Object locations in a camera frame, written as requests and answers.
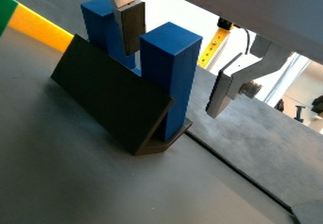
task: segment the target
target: black cable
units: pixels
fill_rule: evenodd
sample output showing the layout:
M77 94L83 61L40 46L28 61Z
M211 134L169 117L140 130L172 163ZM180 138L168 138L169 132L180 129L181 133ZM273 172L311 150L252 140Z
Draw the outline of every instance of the black cable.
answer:
M248 53L248 47L249 47L249 33L248 33L248 30L244 29L243 27L240 27L237 25L235 25L235 27L243 29L244 32L245 32L245 34L247 34L247 48L245 48L245 52L244 52L244 54L247 55L247 53Z
M245 52L244 52L244 54L247 55L248 47L249 47L249 33L248 33L247 29L243 28L243 30L245 31L245 34L247 34L247 48L245 48Z

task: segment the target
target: metal bracket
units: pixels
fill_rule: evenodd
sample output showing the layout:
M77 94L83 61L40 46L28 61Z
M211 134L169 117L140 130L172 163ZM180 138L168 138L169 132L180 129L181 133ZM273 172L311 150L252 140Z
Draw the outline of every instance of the metal bracket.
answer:
M281 45L263 39L256 40L252 47L251 53L264 56L256 63L231 73L233 71L232 66L236 67L233 64L245 57L240 53L219 71L211 101L207 105L207 113L213 118L220 114L231 99L236 98L244 83L276 72L283 67L291 54L291 51Z

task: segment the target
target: black stand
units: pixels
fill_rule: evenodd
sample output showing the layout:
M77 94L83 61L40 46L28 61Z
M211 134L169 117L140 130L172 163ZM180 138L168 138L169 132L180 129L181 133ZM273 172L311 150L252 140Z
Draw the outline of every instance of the black stand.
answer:
M77 35L52 79L133 155L165 151L192 125L167 142L155 138L173 100Z

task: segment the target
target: floor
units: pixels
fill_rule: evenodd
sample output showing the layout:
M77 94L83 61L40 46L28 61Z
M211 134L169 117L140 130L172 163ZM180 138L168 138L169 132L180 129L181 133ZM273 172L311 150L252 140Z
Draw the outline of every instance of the floor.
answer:
M303 124L315 131L323 133L323 114L320 117L311 111L312 101L323 95L323 65L312 62L299 78L293 81L284 94L285 104L284 114L289 117L296 116L296 107L304 106L301 111Z

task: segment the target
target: gray tabletop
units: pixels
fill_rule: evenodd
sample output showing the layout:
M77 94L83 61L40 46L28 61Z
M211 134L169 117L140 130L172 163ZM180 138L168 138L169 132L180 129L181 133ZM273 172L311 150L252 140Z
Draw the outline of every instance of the gray tabletop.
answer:
M0 39L0 223L293 223L185 135L133 157L49 76L60 53Z

